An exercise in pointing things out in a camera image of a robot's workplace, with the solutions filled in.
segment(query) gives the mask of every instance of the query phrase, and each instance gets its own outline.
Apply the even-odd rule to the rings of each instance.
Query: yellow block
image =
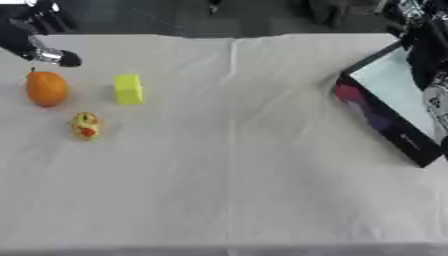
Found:
[[[116,76],[115,93],[119,104],[143,103],[143,88],[138,75],[126,74]]]

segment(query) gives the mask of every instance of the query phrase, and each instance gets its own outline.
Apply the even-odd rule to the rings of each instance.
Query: gray floor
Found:
[[[81,34],[163,34],[184,37],[259,37],[285,33],[374,33],[384,31],[373,7],[350,9],[342,27],[314,24],[288,0],[224,0],[218,14],[206,0],[59,0],[80,23]]]

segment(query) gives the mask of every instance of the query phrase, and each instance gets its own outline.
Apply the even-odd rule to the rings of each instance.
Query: white tablecloth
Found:
[[[84,65],[38,64],[71,85],[44,109],[0,53],[0,249],[448,241],[445,160],[413,166],[329,92],[392,37],[45,41]],[[130,72],[144,105],[114,102]],[[100,139],[70,136],[79,111]]]

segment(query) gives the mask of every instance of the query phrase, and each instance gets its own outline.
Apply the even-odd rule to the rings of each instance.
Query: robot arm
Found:
[[[448,158],[448,1],[386,0],[382,13],[394,24],[423,103],[432,116]]]
[[[52,29],[74,29],[75,22],[54,0],[3,0],[0,4],[22,4],[19,14],[0,19],[0,47],[26,60],[37,60],[77,67],[81,59],[73,52],[46,47],[34,33],[48,34]]]

